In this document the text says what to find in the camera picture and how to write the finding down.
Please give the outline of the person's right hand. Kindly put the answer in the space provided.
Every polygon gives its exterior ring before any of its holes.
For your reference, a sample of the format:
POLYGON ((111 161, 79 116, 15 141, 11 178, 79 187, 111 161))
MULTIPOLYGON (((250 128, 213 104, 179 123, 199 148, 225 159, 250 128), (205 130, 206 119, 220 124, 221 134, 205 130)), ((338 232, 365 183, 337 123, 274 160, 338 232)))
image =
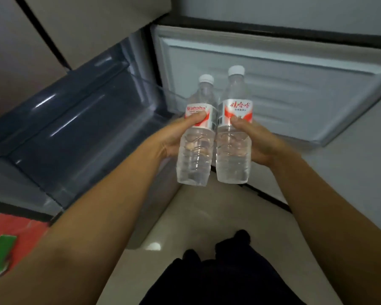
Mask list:
POLYGON ((256 121, 251 123, 254 125, 254 134, 247 135, 252 142, 251 159, 253 162, 273 169, 281 163, 285 165, 286 162, 301 159, 301 156, 281 138, 256 121))

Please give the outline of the person's left hand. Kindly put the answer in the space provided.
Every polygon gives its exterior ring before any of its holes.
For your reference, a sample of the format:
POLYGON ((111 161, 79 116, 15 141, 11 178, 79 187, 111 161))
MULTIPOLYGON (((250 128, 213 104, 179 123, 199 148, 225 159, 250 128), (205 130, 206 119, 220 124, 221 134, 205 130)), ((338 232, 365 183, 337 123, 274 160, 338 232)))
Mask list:
POLYGON ((160 159, 178 155, 180 140, 185 133, 182 132, 183 118, 176 119, 149 138, 150 145, 157 150, 160 159))

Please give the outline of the clear water bottle red label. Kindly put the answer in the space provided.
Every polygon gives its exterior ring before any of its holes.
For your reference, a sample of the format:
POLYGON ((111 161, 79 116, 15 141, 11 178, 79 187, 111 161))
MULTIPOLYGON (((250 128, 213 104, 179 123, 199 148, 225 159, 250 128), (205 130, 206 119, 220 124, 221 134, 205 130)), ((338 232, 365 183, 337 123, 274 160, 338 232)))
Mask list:
POLYGON ((201 75, 197 91, 186 103, 185 117, 200 111, 204 111, 206 116, 181 137, 176 164, 177 181, 180 184, 204 187, 211 171, 218 121, 218 100, 214 95, 213 76, 201 75))
POLYGON ((231 118, 253 120, 254 103, 244 80, 245 68, 234 65, 228 70, 228 84, 218 100, 216 172, 218 181, 245 184, 251 168, 251 139, 237 130, 231 118))

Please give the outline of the person's right forearm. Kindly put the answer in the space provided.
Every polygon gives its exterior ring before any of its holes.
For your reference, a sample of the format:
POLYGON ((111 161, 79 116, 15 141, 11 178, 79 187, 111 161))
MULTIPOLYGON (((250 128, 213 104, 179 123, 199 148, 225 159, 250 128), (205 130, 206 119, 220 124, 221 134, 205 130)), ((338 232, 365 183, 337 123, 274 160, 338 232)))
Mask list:
POLYGON ((314 257, 344 305, 381 305, 381 230, 298 154, 268 167, 314 257))

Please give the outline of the person's left forearm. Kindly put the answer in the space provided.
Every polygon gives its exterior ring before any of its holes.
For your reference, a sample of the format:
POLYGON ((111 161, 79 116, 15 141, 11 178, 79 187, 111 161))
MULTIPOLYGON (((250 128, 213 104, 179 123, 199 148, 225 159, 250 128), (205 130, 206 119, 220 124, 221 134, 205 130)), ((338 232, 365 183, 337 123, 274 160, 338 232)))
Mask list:
POLYGON ((79 198, 0 278, 0 305, 96 305, 166 156, 154 135, 79 198))

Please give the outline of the open refrigerator door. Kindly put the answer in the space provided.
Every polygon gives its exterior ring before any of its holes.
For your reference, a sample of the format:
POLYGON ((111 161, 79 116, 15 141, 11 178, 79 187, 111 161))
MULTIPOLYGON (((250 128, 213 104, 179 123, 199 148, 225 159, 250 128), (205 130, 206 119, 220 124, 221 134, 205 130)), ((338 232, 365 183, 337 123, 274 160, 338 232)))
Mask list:
POLYGON ((381 0, 173 0, 151 34, 182 97, 244 66, 254 119, 381 228, 381 0))

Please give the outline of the translucent grey freezer drawer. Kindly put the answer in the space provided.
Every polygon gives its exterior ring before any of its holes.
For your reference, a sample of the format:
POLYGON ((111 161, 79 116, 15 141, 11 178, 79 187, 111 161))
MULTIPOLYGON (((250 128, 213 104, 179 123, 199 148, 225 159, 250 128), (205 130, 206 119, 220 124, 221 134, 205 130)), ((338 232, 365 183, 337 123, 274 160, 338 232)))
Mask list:
POLYGON ((0 202, 55 215, 180 114, 117 44, 0 117, 0 202))

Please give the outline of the grey refrigerator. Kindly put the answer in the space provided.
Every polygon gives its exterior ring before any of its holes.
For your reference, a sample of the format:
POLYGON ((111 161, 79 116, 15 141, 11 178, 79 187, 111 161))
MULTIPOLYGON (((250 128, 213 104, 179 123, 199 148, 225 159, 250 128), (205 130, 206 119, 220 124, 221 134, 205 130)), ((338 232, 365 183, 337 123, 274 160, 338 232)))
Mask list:
MULTIPOLYGON (((151 27, 172 12, 173 0, 0 0, 0 117, 117 44, 133 73, 170 91, 151 27)), ((0 202, 0 213, 43 222, 68 208, 49 215, 0 202)))

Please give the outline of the person's dark trousers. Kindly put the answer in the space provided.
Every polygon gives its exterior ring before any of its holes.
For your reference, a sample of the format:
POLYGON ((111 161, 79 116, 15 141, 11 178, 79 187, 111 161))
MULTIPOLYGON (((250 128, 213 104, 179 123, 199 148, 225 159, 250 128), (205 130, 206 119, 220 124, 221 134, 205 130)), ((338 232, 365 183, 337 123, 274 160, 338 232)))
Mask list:
POLYGON ((202 261, 195 250, 175 259, 139 305, 306 305, 275 268, 238 230, 215 245, 215 258, 202 261))

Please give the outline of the red plastic bag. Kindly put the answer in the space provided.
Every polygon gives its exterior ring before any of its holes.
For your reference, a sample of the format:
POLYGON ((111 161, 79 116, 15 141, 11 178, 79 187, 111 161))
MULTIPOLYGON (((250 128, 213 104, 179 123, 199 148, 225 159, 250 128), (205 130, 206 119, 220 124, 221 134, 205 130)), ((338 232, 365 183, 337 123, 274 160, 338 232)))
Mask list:
POLYGON ((0 213, 0 277, 32 251, 48 228, 46 222, 0 213))

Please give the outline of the green packet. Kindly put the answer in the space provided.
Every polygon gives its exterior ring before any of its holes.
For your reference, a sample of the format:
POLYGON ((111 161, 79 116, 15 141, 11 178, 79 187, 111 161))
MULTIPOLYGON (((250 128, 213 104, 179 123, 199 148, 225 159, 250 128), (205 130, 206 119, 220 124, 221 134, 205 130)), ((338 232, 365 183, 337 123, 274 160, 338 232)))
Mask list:
POLYGON ((7 269, 10 260, 10 254, 15 246, 16 240, 17 236, 0 236, 0 273, 7 269))

